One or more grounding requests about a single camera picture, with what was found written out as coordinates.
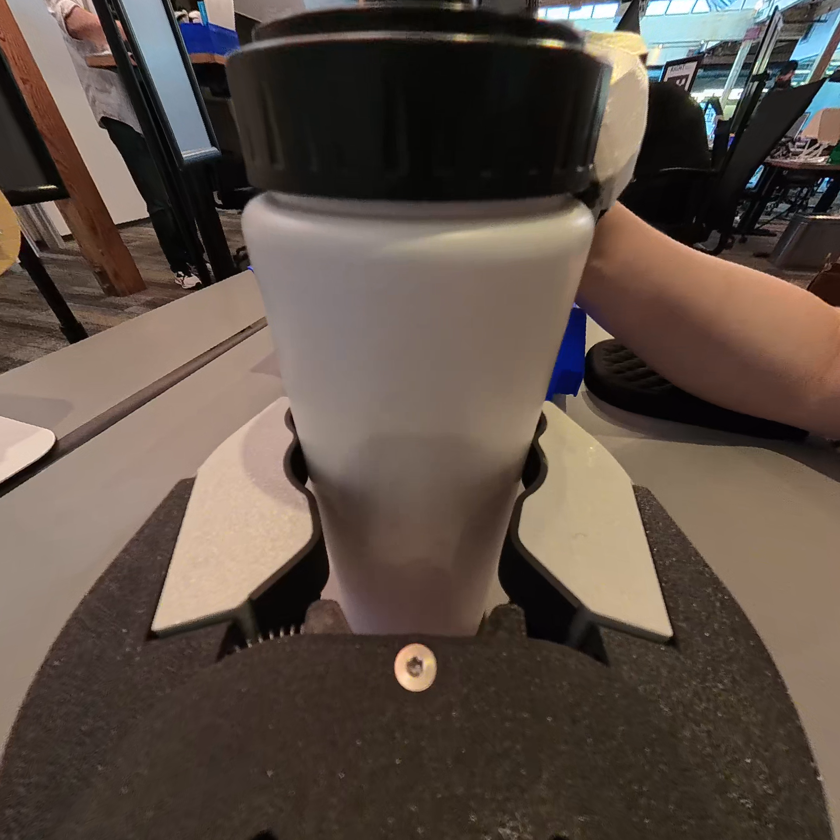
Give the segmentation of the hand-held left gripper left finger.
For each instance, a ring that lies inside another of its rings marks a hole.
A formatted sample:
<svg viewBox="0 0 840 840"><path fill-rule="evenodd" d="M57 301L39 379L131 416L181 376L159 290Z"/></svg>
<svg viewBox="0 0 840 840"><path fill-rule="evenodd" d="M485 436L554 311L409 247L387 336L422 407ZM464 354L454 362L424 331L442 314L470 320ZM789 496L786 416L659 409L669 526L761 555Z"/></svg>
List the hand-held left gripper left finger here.
<svg viewBox="0 0 840 840"><path fill-rule="evenodd" d="M329 579L307 483L283 396L228 436L196 472L151 633L231 624L251 645L301 630Z"/></svg>

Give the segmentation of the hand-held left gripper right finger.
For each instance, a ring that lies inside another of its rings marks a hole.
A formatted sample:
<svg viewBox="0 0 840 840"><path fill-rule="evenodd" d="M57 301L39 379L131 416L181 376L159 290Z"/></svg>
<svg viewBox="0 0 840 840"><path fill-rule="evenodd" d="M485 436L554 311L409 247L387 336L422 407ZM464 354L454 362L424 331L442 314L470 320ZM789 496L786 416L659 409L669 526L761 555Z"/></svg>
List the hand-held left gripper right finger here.
<svg viewBox="0 0 840 840"><path fill-rule="evenodd" d="M552 402L524 462L498 579L530 638L576 649L602 629L674 638L633 482Z"/></svg>

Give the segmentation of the blue plastic bin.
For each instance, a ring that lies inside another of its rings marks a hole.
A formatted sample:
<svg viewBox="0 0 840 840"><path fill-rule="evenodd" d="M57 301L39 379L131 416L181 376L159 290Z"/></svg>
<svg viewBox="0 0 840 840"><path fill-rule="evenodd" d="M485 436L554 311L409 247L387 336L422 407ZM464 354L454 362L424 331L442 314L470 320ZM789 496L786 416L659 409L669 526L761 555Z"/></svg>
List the blue plastic bin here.
<svg viewBox="0 0 840 840"><path fill-rule="evenodd" d="M292 405L534 402L564 305L571 314L547 399L582 384L585 312L572 302L582 258L389 248L367 263L352 255L306 266L311 276L252 269Z"/></svg>
<svg viewBox="0 0 840 840"><path fill-rule="evenodd" d="M178 24L187 53L191 56L206 54L228 56L239 49L235 30L223 26L198 22Z"/></svg>

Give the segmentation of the black bottle lid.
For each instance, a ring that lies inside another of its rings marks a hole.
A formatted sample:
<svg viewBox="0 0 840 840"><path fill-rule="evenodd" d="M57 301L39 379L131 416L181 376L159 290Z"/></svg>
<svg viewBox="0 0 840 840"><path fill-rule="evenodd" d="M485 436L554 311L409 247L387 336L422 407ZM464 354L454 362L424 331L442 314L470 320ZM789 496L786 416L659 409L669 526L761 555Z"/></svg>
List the black bottle lid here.
<svg viewBox="0 0 840 840"><path fill-rule="evenodd" d="M478 202L588 191L612 69L565 24L383 2L264 23L226 74L258 189Z"/></svg>

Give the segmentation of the white plastic bottle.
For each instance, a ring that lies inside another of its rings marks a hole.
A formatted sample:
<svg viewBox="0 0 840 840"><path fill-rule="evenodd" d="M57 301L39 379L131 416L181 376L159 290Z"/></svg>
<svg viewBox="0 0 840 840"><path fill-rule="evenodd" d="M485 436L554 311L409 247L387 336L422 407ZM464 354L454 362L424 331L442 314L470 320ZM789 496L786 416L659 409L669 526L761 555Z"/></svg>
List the white plastic bottle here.
<svg viewBox="0 0 840 840"><path fill-rule="evenodd" d="M592 211L265 192L242 225L351 629L473 634Z"/></svg>

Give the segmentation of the person's right forearm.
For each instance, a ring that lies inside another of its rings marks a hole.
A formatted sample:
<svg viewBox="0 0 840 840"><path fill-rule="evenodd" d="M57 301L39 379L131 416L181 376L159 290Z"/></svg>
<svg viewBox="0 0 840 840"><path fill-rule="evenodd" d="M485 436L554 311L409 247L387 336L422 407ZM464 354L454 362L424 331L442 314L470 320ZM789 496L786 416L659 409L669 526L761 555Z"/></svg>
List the person's right forearm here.
<svg viewBox="0 0 840 840"><path fill-rule="evenodd" d="M596 223L577 302L709 403L839 438L839 311L682 245L616 203Z"/></svg>

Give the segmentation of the small marker sign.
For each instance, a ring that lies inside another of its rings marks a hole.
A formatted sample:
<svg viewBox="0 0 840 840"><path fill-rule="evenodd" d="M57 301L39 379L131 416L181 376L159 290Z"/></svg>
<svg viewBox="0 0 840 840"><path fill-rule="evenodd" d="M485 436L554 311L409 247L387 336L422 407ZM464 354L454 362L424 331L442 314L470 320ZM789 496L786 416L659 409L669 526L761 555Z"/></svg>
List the small marker sign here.
<svg viewBox="0 0 840 840"><path fill-rule="evenodd" d="M703 55L672 59L664 63L659 81L690 93L703 61Z"/></svg>

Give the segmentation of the black mesh office chair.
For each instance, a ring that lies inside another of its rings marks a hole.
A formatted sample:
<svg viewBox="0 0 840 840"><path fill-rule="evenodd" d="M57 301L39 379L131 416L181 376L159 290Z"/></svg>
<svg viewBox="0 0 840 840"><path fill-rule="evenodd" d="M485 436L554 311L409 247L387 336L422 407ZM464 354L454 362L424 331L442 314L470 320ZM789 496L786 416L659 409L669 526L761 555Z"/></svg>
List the black mesh office chair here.
<svg viewBox="0 0 840 840"><path fill-rule="evenodd" d="M734 234L734 219L753 174L788 130L802 116L830 77L782 90L771 90L758 104L733 141L707 207L708 233L718 241L710 253L718 256Z"/></svg>

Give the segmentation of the wooden table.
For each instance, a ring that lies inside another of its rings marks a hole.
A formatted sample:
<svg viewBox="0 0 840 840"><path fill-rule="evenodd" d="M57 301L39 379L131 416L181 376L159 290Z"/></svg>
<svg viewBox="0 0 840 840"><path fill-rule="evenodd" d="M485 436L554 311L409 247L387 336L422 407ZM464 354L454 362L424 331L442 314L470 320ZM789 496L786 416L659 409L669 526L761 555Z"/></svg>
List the wooden table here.
<svg viewBox="0 0 840 840"><path fill-rule="evenodd" d="M828 215L839 194L839 163L818 161L814 159L779 159L767 158L763 161L766 178L763 179L763 190L760 201L768 203L775 192L789 180L791 173L802 173L811 178L814 183L827 179L829 184L824 195L817 200L813 208L813 215Z"/></svg>

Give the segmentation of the grey metal box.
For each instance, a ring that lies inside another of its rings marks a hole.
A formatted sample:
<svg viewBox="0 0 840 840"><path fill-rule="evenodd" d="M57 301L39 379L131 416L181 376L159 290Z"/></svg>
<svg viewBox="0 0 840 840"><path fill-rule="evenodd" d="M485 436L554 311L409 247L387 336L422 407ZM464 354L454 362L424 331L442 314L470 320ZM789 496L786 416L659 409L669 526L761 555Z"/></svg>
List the grey metal box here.
<svg viewBox="0 0 840 840"><path fill-rule="evenodd" d="M795 213L775 243L771 265L783 270L819 270L839 257L839 216Z"/></svg>

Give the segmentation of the black framed sign easel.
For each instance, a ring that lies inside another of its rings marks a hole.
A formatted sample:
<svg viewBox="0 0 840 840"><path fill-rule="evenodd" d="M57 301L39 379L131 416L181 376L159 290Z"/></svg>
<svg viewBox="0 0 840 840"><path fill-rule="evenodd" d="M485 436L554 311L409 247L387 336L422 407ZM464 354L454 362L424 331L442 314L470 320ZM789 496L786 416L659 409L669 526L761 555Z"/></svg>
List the black framed sign easel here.
<svg viewBox="0 0 840 840"><path fill-rule="evenodd" d="M237 274L214 192L222 153L171 4L93 6L203 284Z"/></svg>

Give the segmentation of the wooden post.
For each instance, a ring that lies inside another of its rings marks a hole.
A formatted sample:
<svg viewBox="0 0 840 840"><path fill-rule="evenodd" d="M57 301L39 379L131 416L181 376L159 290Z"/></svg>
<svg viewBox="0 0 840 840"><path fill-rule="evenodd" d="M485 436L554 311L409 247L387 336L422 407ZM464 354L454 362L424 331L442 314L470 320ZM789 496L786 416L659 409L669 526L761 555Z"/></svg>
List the wooden post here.
<svg viewBox="0 0 840 840"><path fill-rule="evenodd" d="M144 291L146 285L140 271L123 243L6 1L1 2L1 43L36 128L69 193L67 199L58 201L59 212L100 288L109 296L121 298Z"/></svg>

